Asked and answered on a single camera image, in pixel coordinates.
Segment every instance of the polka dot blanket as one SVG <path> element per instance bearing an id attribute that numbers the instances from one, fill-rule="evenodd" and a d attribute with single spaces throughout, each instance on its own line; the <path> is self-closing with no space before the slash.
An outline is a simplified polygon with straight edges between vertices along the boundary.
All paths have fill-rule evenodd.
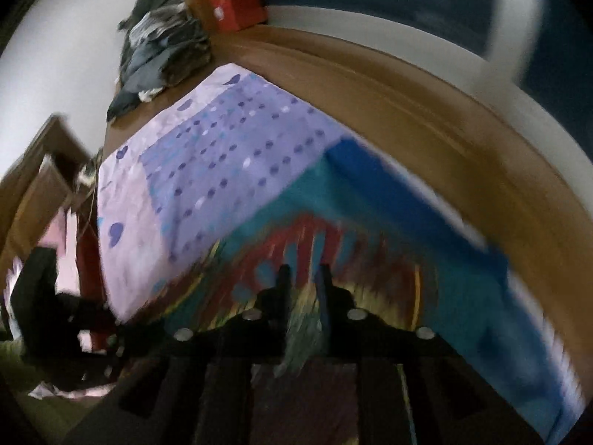
<path id="1" fill-rule="evenodd" d="M 496 246 L 400 164 L 234 64 L 105 159 L 97 202 L 122 321 L 192 289 L 166 331 L 196 317 L 219 326 L 273 285 L 281 263 L 298 288 L 326 262 L 358 306 L 436 330 L 548 443 L 582 409 L 561 342 Z M 221 267 L 196 288 L 178 285 L 218 242 Z"/>

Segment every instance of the screw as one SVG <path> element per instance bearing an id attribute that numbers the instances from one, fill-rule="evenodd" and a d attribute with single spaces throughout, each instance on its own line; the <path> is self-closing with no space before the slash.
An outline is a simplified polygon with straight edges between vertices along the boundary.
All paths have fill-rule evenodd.
<path id="1" fill-rule="evenodd" d="M 177 341 L 189 341 L 193 337 L 193 331 L 189 328 L 181 328 L 175 331 L 173 338 Z"/>
<path id="2" fill-rule="evenodd" d="M 364 311 L 363 309 L 354 308 L 354 309 L 351 309 L 348 311 L 347 316 L 348 316 L 349 320 L 362 321 L 368 316 L 368 313 L 366 311 Z"/>
<path id="3" fill-rule="evenodd" d="M 262 317 L 262 312 L 257 308 L 251 308 L 249 310 L 245 310 L 242 314 L 243 319 L 247 321 L 257 321 L 259 318 Z"/>
<path id="4" fill-rule="evenodd" d="M 416 330 L 416 336 L 420 339 L 433 339 L 437 334 L 428 326 L 420 326 Z"/>

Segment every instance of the pile of clothes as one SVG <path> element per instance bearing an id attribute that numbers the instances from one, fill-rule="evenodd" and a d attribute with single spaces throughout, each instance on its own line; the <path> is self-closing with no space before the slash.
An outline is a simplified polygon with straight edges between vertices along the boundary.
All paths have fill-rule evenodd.
<path id="1" fill-rule="evenodd" d="M 108 121 L 177 85 L 211 58 L 208 35 L 183 0 L 137 0 L 118 29 L 127 34 L 120 60 L 121 87 L 107 111 Z"/>

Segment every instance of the wooden bed frame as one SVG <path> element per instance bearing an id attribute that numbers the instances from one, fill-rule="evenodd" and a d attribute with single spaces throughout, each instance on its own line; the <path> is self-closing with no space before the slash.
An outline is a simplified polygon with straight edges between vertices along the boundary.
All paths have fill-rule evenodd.
<path id="1" fill-rule="evenodd" d="M 498 245 L 560 333 L 593 398 L 593 222 L 548 162 L 487 108 L 395 57 L 307 32 L 214 34 L 207 0 L 186 0 L 213 33 L 213 62 L 107 129 L 112 153 L 154 115 L 234 62 L 364 136 Z"/>

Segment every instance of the silver screw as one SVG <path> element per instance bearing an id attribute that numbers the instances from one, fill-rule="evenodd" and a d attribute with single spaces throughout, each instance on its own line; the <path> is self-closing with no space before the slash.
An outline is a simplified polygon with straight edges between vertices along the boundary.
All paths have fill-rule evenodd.
<path id="1" fill-rule="evenodd" d="M 349 320 L 362 321 L 368 316 L 368 313 L 361 308 L 354 308 L 348 311 L 347 316 Z"/>
<path id="2" fill-rule="evenodd" d="M 245 310 L 242 314 L 243 319 L 247 321 L 257 321 L 259 318 L 262 317 L 262 312 L 257 308 L 251 308 L 249 310 Z"/>
<path id="3" fill-rule="evenodd" d="M 420 339 L 433 339 L 437 334 L 428 326 L 420 326 L 416 330 L 416 336 Z"/>
<path id="4" fill-rule="evenodd" d="M 193 337 L 193 331 L 189 328 L 181 328 L 175 331 L 173 338 L 177 341 L 189 341 Z"/>
<path id="5" fill-rule="evenodd" d="M 107 346 L 115 346 L 117 344 L 117 335 L 110 334 L 107 338 Z"/>

